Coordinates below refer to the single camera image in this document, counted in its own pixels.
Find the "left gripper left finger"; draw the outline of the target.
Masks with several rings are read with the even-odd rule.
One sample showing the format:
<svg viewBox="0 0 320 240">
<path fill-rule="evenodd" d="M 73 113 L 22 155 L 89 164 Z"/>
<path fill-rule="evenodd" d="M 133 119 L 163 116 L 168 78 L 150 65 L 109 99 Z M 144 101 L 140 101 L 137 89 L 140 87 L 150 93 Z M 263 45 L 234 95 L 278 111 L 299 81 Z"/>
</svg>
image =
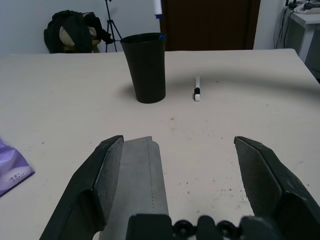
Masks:
<svg viewBox="0 0 320 240">
<path fill-rule="evenodd" d="M 72 175 L 40 238 L 91 240 L 108 224 L 119 179 L 124 137 L 102 141 Z"/>
</svg>

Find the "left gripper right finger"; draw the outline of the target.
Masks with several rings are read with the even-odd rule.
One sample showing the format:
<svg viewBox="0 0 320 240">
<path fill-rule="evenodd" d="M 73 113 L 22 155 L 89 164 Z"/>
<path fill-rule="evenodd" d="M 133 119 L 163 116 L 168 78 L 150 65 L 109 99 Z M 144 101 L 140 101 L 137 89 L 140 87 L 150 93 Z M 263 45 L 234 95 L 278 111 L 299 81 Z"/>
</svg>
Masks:
<svg viewBox="0 0 320 240">
<path fill-rule="evenodd" d="M 237 136 L 234 144 L 254 215 L 273 219 L 287 240 L 318 240 L 320 207 L 299 178 L 262 143 Z"/>
</svg>

